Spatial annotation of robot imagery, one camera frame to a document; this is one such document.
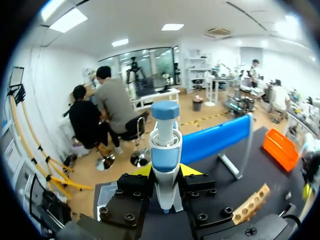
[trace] person in white shirt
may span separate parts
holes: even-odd
[[[259,64],[259,60],[254,59],[250,67],[247,67],[245,71],[241,71],[241,77],[243,77],[245,86],[253,88],[258,87],[258,74],[256,67],[258,67]]]
[[[287,90],[281,86],[280,80],[275,80],[275,86],[272,88],[272,97],[270,101],[271,112],[279,112],[281,115],[278,118],[275,118],[273,121],[275,123],[280,123],[287,113],[288,106],[290,104],[290,97]]]

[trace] yellow pipe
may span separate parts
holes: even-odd
[[[24,117],[25,117],[25,120],[26,120],[26,123],[28,124],[28,127],[29,127],[29,129],[30,129],[30,132],[31,132],[31,135],[32,135],[32,137],[33,137],[33,139],[34,139],[34,141],[36,142],[36,144],[40,147],[41,146],[41,144],[40,144],[40,142],[39,142],[39,140],[38,140],[38,138],[37,138],[37,136],[36,136],[36,134],[34,133],[34,131],[33,131],[33,129],[32,129],[32,127],[31,127],[31,124],[30,124],[30,121],[29,121],[29,118],[28,118],[28,116],[27,116],[27,114],[26,114],[26,107],[25,107],[25,103],[22,101],[22,109],[23,109],[23,114],[24,114]],[[45,151],[41,151],[41,153],[42,153],[42,155],[45,157],[45,158],[47,158],[48,156],[47,156],[47,154],[45,153]]]
[[[35,159],[35,158],[34,158],[34,155],[33,155],[33,153],[31,152],[31,150],[30,150],[30,148],[29,148],[29,146],[28,146],[28,144],[27,144],[27,142],[26,142],[26,139],[25,139],[25,137],[24,137],[24,135],[23,135],[23,133],[22,133],[21,127],[20,127],[19,122],[18,122],[17,112],[16,112],[16,108],[15,108],[15,100],[14,100],[14,97],[13,97],[13,96],[10,97],[10,103],[11,103],[11,107],[12,107],[13,120],[14,120],[16,129],[17,129],[17,131],[18,131],[18,134],[20,135],[22,144],[23,144],[24,148],[26,149],[26,152],[28,153],[28,155],[30,156],[30,158],[31,158],[32,160],[34,160],[34,159]],[[46,173],[46,171],[45,171],[37,162],[35,162],[35,166],[38,168],[38,170],[42,173],[42,175],[43,175],[45,178],[48,176],[48,174]],[[81,185],[81,184],[77,184],[77,183],[71,182],[71,180],[70,180],[69,178],[67,179],[68,181],[59,179],[59,178],[57,178],[57,177],[55,177],[55,176],[52,175],[52,171],[51,171],[50,166],[49,166],[49,165],[47,165],[47,166],[48,166],[49,171],[50,171],[50,174],[51,174],[51,179],[53,180],[53,181],[52,181],[52,184],[53,184],[59,191],[61,191],[67,198],[70,199],[70,198],[71,198],[71,195],[70,195],[69,193],[67,193],[67,192],[61,187],[61,185],[60,185],[59,183],[61,183],[61,184],[67,184],[67,185],[72,185],[72,186],[74,186],[74,187],[76,187],[76,188],[78,188],[78,189],[88,189],[88,190],[92,190],[92,189],[93,189],[93,188],[90,187],[90,186],[85,186],[85,185]]]
[[[20,135],[20,138],[21,138],[21,141],[22,141],[22,144],[24,145],[25,149],[26,149],[26,152],[28,153],[28,155],[30,156],[30,158],[34,158],[34,155],[32,154],[30,148],[28,147],[27,145],[27,142],[25,140],[25,137],[24,135],[22,134],[22,131],[21,131],[21,127],[18,123],[18,117],[17,117],[17,113],[16,113],[16,109],[15,109],[15,100],[14,100],[14,97],[11,96],[10,97],[10,103],[11,103],[11,106],[12,106],[12,115],[13,115],[13,120],[14,120],[14,123],[15,123],[15,126],[16,126],[16,129]]]
[[[71,182],[71,180],[65,175],[64,172],[61,172],[59,168],[57,168],[54,164],[52,164],[52,167],[54,168],[54,170],[61,176],[64,178],[64,180]]]
[[[67,184],[67,185],[70,185],[70,186],[74,186],[74,187],[76,187],[78,189],[88,189],[88,190],[92,189],[91,186],[85,186],[85,185],[81,185],[81,184],[78,184],[78,183],[69,182],[69,181],[66,181],[66,180],[59,179],[59,178],[57,178],[55,176],[52,176],[51,179],[54,180],[54,181],[60,182],[62,184]]]
[[[26,123],[27,123],[27,125],[28,125],[28,127],[29,127],[29,129],[30,129],[31,135],[32,135],[35,143],[36,143],[39,147],[41,147],[41,144],[40,144],[40,142],[39,142],[39,140],[38,140],[38,138],[37,138],[37,136],[36,136],[33,128],[31,127],[31,124],[30,124],[30,121],[29,121],[29,118],[28,118],[28,115],[27,115],[26,106],[25,106],[25,102],[24,102],[24,101],[22,102],[22,109],[23,109],[24,117],[25,117],[25,119],[26,119]],[[45,158],[48,157],[48,155],[46,154],[46,152],[45,152],[42,148],[39,149],[39,150],[41,151],[42,155],[43,155]],[[51,157],[49,157],[49,158],[50,158],[49,161],[52,160],[52,161],[54,161],[56,164],[59,164],[61,167],[65,168],[65,169],[68,169],[69,171],[73,172],[73,169],[72,169],[72,168],[70,168],[70,167],[68,167],[68,166],[66,166],[66,165],[64,165],[64,164],[61,164],[60,162],[58,162],[57,160],[52,159]]]
[[[26,152],[28,153],[28,155],[30,156],[30,158],[32,160],[34,160],[34,155],[32,154],[29,146],[27,145],[27,142],[26,142],[26,139],[24,137],[24,135],[22,134],[22,131],[21,131],[21,127],[19,125],[19,122],[18,122],[18,117],[17,117],[17,112],[16,112],[16,108],[15,108],[15,100],[14,100],[14,97],[11,96],[10,97],[10,103],[11,103],[11,107],[12,107],[12,115],[13,115],[13,120],[14,120],[14,124],[15,124],[15,127],[18,131],[18,134],[20,135],[20,138],[21,138],[21,141],[22,141],[22,144],[26,150]],[[37,163],[35,162],[35,166],[38,168],[38,170],[42,173],[42,175],[46,178],[48,176],[48,174],[46,173],[46,171]],[[59,190],[61,191],[61,193],[63,193],[67,198],[71,198],[71,195],[69,193],[67,193],[59,184],[57,184],[55,181],[52,181],[52,184]]]
[[[59,166],[63,167],[64,169],[68,169],[70,172],[74,171],[71,167],[68,167],[68,166],[62,164],[62,163],[58,162],[57,160],[50,158],[50,161],[54,162],[55,164],[58,164]]]
[[[71,195],[70,195],[69,193],[67,193],[66,190],[64,190],[64,189],[61,187],[61,185],[60,185],[59,182],[57,182],[56,180],[53,180],[53,179],[52,179],[51,183],[53,184],[53,186],[56,187],[56,189],[58,189],[61,193],[63,193],[68,199],[71,199]]]
[[[54,190],[53,190],[50,182],[48,182],[48,186],[49,186],[49,190],[50,190],[51,192],[54,192]]]

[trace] glass wall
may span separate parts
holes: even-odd
[[[179,46],[173,48],[173,61],[174,61],[174,76],[175,76],[175,85],[180,84],[181,75],[180,75],[180,49]]]
[[[141,67],[144,75],[147,78],[153,78],[155,88],[160,88],[165,85],[166,81],[162,77],[164,73],[169,74],[169,76],[172,78],[175,78],[174,56],[171,47],[160,47],[127,52],[104,59],[99,62],[99,65],[110,66],[112,70],[112,76],[119,76],[119,78],[126,83],[127,71],[131,69],[132,57],[135,57],[135,61],[137,62],[138,66]],[[139,72],[139,78],[143,78],[141,72]]]

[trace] black hair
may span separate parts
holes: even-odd
[[[74,89],[73,89],[73,97],[74,97],[74,100],[81,100],[81,99],[84,99],[85,98],[85,95],[87,93],[87,90],[86,88],[83,86],[83,85],[79,85],[79,86],[76,86]]]
[[[109,66],[101,66],[96,71],[96,77],[101,79],[111,78],[111,68]]]
[[[279,79],[276,79],[275,80],[275,84],[278,85],[278,86],[281,86],[281,81]]]

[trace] white sneaker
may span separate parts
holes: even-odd
[[[121,149],[121,147],[120,146],[118,146],[118,147],[114,147],[114,152],[116,153],[116,154],[123,154],[124,153],[124,151],[122,151],[122,149]]]

